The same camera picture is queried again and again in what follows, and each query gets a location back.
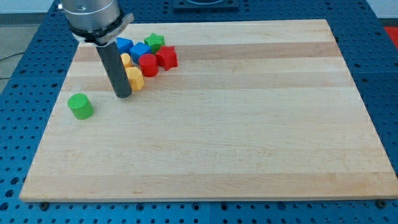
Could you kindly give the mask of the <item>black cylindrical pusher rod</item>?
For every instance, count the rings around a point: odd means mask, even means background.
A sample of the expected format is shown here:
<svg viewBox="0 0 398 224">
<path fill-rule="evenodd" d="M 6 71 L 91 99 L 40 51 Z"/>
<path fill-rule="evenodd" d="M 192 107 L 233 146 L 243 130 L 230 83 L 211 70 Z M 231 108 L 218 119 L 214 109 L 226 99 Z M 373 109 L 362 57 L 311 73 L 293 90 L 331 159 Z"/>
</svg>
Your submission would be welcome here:
<svg viewBox="0 0 398 224">
<path fill-rule="evenodd" d="M 132 89 L 115 42 L 103 47 L 96 47 L 108 79 L 118 98 L 131 96 Z"/>
</svg>

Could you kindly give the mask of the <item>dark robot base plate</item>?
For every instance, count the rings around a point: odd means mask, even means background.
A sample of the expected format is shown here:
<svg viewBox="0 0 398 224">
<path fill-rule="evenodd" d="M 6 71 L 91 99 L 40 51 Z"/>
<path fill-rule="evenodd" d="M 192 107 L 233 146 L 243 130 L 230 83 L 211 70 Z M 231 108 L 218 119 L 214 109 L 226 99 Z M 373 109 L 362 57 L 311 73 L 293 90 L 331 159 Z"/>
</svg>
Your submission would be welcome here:
<svg viewBox="0 0 398 224">
<path fill-rule="evenodd" d="M 175 11 L 238 9 L 240 0 L 172 0 Z"/>
</svg>

